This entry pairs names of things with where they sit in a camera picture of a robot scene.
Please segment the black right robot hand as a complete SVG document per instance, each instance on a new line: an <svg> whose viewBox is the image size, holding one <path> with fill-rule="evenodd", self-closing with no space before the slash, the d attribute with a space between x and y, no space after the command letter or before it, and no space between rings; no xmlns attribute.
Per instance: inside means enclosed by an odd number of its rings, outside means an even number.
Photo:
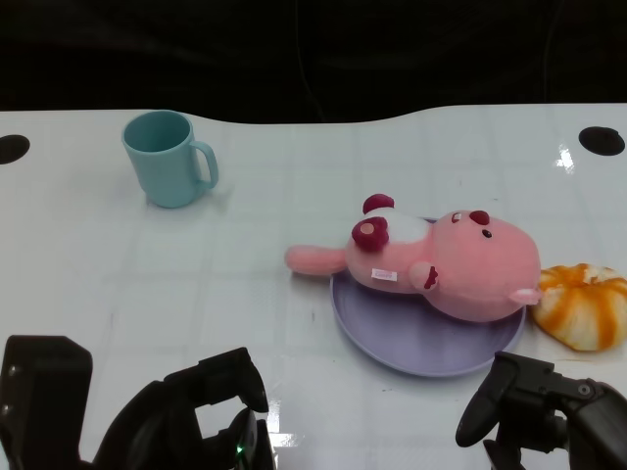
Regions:
<svg viewBox="0 0 627 470"><path fill-rule="evenodd" d="M626 467L626 398L593 379L510 352L495 354L456 432L460 447L481 442L492 469L521 469L521 451L564 449L571 469Z"/></svg>

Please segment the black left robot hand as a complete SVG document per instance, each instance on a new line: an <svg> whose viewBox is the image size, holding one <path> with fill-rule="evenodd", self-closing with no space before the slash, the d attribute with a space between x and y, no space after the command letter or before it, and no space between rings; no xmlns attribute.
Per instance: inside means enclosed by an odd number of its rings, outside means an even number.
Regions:
<svg viewBox="0 0 627 470"><path fill-rule="evenodd" d="M95 457L79 454L93 360L64 336L14 335L1 367L1 446L12 469L272 469L265 385L238 348L153 381Z"/></svg>

